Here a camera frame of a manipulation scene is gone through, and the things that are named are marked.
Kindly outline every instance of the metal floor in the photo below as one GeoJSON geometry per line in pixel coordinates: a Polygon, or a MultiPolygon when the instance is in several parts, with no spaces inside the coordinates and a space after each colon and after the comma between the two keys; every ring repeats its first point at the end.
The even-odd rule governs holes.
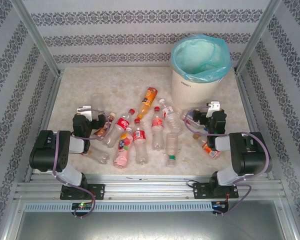
{"type": "Polygon", "coordinates": [[[211,212],[25,212],[18,240],[283,240],[273,201],[244,201],[225,217],[211,212]]]}

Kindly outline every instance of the marble surface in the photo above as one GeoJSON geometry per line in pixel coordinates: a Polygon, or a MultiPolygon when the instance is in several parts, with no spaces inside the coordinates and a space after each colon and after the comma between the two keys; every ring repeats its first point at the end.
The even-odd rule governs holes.
{"type": "MultiPolygon", "coordinates": [[[[155,87],[158,94],[152,104],[150,112],[142,119],[147,139],[149,163],[138,165],[135,162],[136,152],[132,147],[129,153],[127,168],[118,169],[113,166],[113,158],[117,151],[107,148],[98,140],[91,141],[94,147],[106,151],[110,160],[106,165],[81,156],[70,154],[70,163],[85,174],[104,175],[211,175],[215,171],[226,168],[231,163],[230,152],[220,152],[218,157],[211,158],[193,139],[193,134],[184,125],[183,134],[179,136],[179,153],[176,156],[176,167],[166,167],[167,156],[165,150],[154,151],[151,148],[152,132],[151,117],[154,107],[159,106],[159,100],[171,100],[172,71],[169,67],[75,67],[66,68],[56,97],[49,130],[72,131],[72,118],[77,107],[91,102],[92,94],[102,93],[106,113],[116,113],[119,116],[128,112],[130,108],[137,111],[148,87],[155,87]]],[[[212,101],[220,101],[221,107],[227,114],[226,133],[249,131],[245,111],[241,102],[239,90],[233,71],[220,82],[212,101]]],[[[164,140],[168,129],[164,128],[164,140]]]]}

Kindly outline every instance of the patterned wallpaper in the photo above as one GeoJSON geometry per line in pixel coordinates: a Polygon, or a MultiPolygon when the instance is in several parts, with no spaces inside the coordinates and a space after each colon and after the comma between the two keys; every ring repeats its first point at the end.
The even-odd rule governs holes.
{"type": "Polygon", "coordinates": [[[300,232],[300,0],[280,3],[241,77],[300,232]]]}
{"type": "Polygon", "coordinates": [[[268,2],[24,0],[60,69],[168,66],[173,45],[193,33],[223,38],[235,66],[268,2]]]}
{"type": "Polygon", "coordinates": [[[8,0],[0,0],[0,231],[24,180],[53,76],[8,0]]]}

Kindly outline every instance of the garbage bag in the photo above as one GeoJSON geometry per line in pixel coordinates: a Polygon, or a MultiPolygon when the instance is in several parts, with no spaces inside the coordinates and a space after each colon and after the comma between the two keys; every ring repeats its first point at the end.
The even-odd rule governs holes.
{"type": "Polygon", "coordinates": [[[190,82],[212,83],[221,80],[230,71],[231,58],[225,40],[194,34],[175,44],[170,64],[190,82]]]}

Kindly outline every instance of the trash can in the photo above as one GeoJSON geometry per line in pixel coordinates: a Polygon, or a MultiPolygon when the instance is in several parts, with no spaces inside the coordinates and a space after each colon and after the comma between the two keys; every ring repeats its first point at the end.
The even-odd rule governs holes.
{"type": "Polygon", "coordinates": [[[223,39],[195,34],[175,44],[170,64],[172,101],[185,110],[216,100],[214,92],[231,69],[231,58],[223,39]]]}

